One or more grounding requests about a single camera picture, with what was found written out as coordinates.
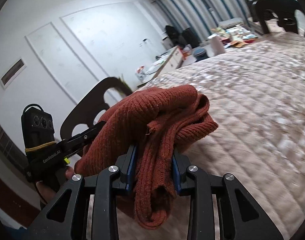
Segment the left hand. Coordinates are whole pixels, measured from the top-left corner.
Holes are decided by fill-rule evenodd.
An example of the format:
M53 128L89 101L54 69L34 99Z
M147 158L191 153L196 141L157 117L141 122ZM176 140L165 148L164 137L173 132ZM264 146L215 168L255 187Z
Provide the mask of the left hand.
M46 175L45 180L38 181L35 188L39 194L42 205L46 205L59 191L60 187L75 174L70 166L59 169L56 174Z

